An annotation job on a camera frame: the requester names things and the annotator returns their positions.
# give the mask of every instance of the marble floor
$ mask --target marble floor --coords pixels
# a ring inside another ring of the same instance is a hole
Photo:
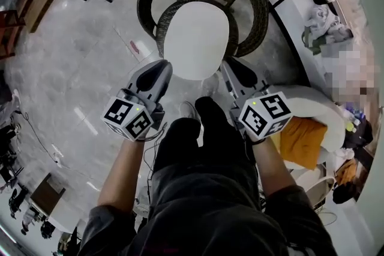
[[[53,162],[24,118],[17,116],[22,130],[15,147],[25,166],[20,180],[33,191],[51,172],[67,189],[64,200],[82,218],[95,206],[122,142],[122,137],[101,121],[101,112],[134,71],[159,59],[154,40],[137,19],[136,1],[55,0],[38,31],[23,34],[16,56],[5,63],[6,80],[11,89],[18,89],[22,112],[28,112],[41,142],[62,164],[59,167]],[[174,1],[154,0],[155,20]],[[251,7],[247,0],[237,0],[233,9],[241,39],[250,30]],[[134,55],[127,47],[130,41],[142,46],[147,57]],[[264,42],[244,58],[272,84],[297,81],[295,60],[271,16]],[[200,85],[173,76],[161,100],[164,121],[170,124],[178,117],[183,100],[198,98]],[[224,110],[232,102],[222,78],[215,99]],[[146,153],[147,161],[152,161],[153,154],[153,149]],[[146,185],[148,171],[143,163],[139,188]]]

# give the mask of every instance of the black t-shirt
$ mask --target black t-shirt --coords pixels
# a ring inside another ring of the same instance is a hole
[[[152,189],[137,235],[126,213],[92,209],[79,255],[292,255],[292,248],[336,255],[302,188],[272,194],[260,211],[249,163],[171,165],[154,174]]]

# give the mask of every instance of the forearm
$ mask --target forearm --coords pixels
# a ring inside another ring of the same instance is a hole
[[[254,145],[252,150],[260,173],[263,191],[267,197],[287,186],[296,184],[270,138]]]
[[[98,206],[109,205],[123,212],[132,211],[143,149],[144,142],[123,141],[100,192]]]

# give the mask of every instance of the white cube with black markers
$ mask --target white cube with black markers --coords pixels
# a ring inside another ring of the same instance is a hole
[[[113,132],[132,141],[154,123],[145,106],[120,97],[111,97],[101,119]]]
[[[284,93],[277,92],[246,100],[240,122],[258,139],[280,132],[292,118]]]

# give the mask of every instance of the orange pillow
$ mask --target orange pillow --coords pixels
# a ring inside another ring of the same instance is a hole
[[[327,126],[294,116],[281,132],[280,153],[288,160],[314,170]]]

